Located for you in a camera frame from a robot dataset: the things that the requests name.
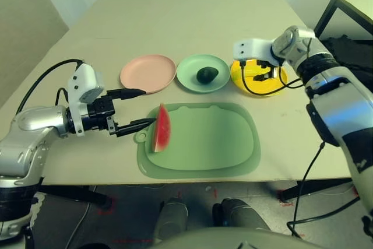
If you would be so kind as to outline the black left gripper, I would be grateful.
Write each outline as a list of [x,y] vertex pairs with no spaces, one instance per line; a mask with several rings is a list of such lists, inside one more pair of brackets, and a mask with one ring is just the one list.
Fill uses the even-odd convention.
[[155,118],[142,118],[131,121],[129,124],[119,126],[112,116],[115,114],[115,108],[112,99],[132,99],[145,95],[146,92],[140,89],[114,89],[108,90],[107,96],[95,99],[92,104],[87,105],[87,116],[82,117],[82,124],[85,131],[89,130],[108,130],[110,135],[122,137],[134,134],[148,127],[156,121]]

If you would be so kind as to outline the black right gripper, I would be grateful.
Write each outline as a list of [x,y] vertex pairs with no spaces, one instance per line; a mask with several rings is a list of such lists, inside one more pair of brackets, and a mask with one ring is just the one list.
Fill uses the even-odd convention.
[[253,77],[254,81],[263,82],[267,79],[276,79],[279,75],[279,67],[280,64],[278,62],[266,62],[266,61],[258,61],[258,65],[260,67],[269,67],[270,70],[267,73],[255,75]]

